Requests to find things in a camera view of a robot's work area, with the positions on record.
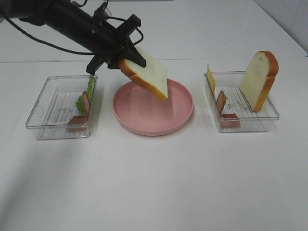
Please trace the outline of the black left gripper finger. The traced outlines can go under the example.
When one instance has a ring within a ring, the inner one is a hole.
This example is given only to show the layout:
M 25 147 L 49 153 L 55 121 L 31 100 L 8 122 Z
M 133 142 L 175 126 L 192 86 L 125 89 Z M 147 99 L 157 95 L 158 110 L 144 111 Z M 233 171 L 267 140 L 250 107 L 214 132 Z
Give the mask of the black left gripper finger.
M 95 74 L 96 71 L 106 62 L 108 62 L 108 56 L 95 55 L 87 65 L 86 72 L 88 74 Z
M 146 67 L 146 60 L 137 51 L 130 39 L 127 40 L 127 45 L 124 47 L 124 51 L 121 53 L 121 58 L 128 59 L 141 67 Z

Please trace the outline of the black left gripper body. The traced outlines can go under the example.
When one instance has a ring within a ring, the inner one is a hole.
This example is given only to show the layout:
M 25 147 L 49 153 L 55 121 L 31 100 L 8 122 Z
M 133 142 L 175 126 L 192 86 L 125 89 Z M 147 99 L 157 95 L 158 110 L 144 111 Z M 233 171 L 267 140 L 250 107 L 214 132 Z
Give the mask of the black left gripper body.
M 115 19 L 114 17 L 95 13 L 92 18 L 98 23 L 97 27 L 92 27 L 92 33 L 98 36 L 98 45 L 100 45 L 100 48 L 96 48 L 93 52 L 94 55 L 108 56 L 107 67 L 119 69 L 119 60 L 123 59 L 121 53 L 124 51 L 132 32 L 139 30 L 141 19 L 134 14 L 127 20 L 119 18 L 119 21 L 123 23 L 114 27 L 107 22 L 107 19 Z

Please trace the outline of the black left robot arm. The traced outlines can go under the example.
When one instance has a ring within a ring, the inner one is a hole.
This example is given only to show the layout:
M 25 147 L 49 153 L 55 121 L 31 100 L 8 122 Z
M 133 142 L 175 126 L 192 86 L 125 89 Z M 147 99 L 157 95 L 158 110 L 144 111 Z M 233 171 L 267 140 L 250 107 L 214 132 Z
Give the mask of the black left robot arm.
M 89 15 L 81 5 L 70 0 L 2 0 L 0 16 L 29 38 L 41 42 L 12 22 L 17 18 L 36 26 L 47 25 L 62 35 L 78 43 L 89 52 L 83 55 L 93 56 L 87 65 L 87 73 L 94 75 L 103 63 L 109 69 L 119 69 L 119 61 L 130 60 L 141 67 L 146 60 L 135 48 L 130 39 L 134 30 L 141 26 L 141 20 L 132 15 L 122 24 L 114 27 L 108 22 L 111 18 L 104 2 Z

